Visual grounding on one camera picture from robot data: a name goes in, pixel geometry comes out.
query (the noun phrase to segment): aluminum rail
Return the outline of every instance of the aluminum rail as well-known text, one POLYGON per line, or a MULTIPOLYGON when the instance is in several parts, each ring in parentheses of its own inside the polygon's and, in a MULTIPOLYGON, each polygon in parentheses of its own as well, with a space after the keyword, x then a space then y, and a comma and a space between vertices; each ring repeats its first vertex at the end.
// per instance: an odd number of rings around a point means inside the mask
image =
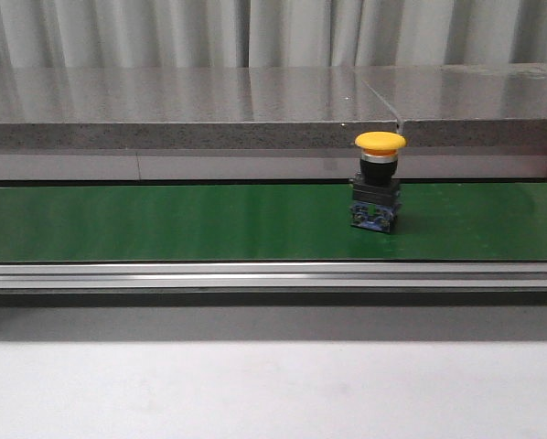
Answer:
POLYGON ((176 292, 547 292, 547 262, 0 264, 0 294, 176 292))

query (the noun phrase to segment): conveyor belt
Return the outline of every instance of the conveyor belt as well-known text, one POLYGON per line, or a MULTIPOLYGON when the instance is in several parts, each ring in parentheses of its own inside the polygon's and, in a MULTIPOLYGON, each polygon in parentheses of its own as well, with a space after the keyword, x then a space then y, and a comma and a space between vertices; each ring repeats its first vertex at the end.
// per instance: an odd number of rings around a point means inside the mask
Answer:
POLYGON ((393 234, 345 184, 0 187, 0 290, 547 290, 547 184, 407 184, 393 234))

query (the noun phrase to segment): gray curtain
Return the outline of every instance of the gray curtain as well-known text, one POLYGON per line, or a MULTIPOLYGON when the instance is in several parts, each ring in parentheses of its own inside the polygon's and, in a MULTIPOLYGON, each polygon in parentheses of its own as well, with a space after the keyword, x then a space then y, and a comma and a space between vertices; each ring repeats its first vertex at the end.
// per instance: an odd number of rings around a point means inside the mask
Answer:
POLYGON ((547 62, 547 0, 0 0, 0 66, 547 62))

